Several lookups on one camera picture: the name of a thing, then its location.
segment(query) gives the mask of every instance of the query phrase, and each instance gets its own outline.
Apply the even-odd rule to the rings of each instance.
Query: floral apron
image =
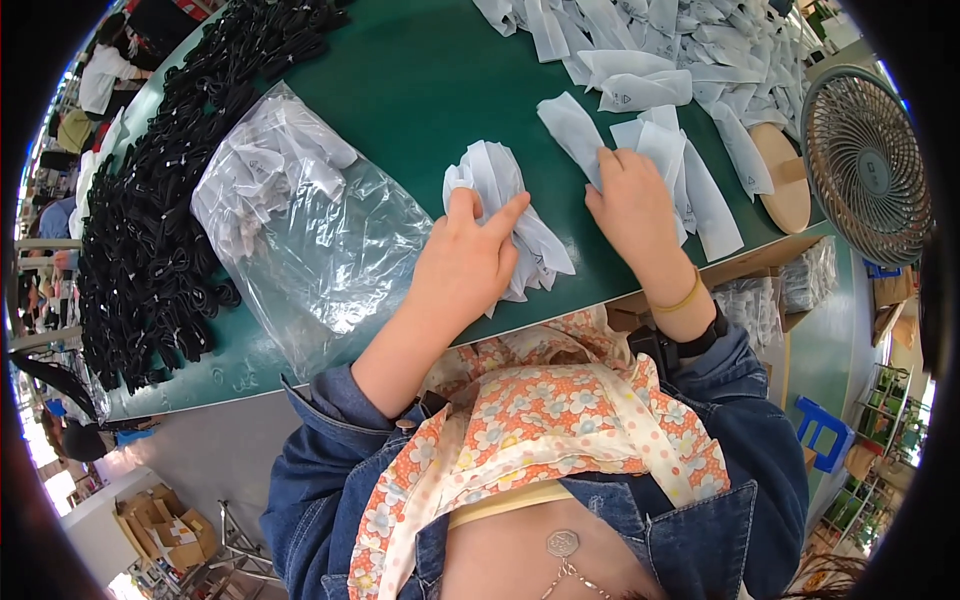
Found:
[[[674,507],[730,488],[720,445],[660,391],[604,307],[448,350],[424,390],[450,403],[420,424],[364,511],[350,598],[394,600],[417,532],[487,496],[573,473],[650,474]]]

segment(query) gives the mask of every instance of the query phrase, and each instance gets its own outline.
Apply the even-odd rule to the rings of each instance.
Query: woman's left hand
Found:
[[[437,220],[420,254],[401,310],[422,316],[448,344],[453,341],[507,289],[517,258],[511,232],[529,204],[529,193],[517,194],[481,226],[480,197],[465,187],[454,189],[447,215]]]

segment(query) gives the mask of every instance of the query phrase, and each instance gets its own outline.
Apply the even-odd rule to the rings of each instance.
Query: floor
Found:
[[[867,384],[878,350],[871,347],[873,293],[860,259],[837,239],[839,288],[791,332],[786,413],[808,396],[831,413],[849,414]],[[782,394],[779,390],[775,396]],[[270,467],[299,420],[282,393],[183,411],[167,416],[155,434],[111,452],[98,464],[116,477],[139,465],[152,468],[181,499],[218,524],[218,499],[230,502],[247,534],[263,541],[257,517],[267,501]],[[810,520],[826,510],[846,472],[810,475]]]

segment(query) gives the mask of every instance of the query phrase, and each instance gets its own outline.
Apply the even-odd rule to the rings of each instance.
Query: bundle of black cables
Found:
[[[351,1],[231,0],[183,67],[163,74],[156,116],[120,168],[109,158],[95,174],[78,287],[84,360],[106,390],[122,377],[132,394],[167,379],[181,354],[198,362],[213,350],[206,320],[239,305],[240,294],[218,282],[192,192],[259,90],[326,52],[325,34],[348,23]]]

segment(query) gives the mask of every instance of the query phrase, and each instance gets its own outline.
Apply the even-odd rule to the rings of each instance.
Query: fan grille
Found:
[[[900,101],[855,67],[825,72],[804,102],[804,160],[814,196],[876,264],[906,266],[932,222],[920,148]]]

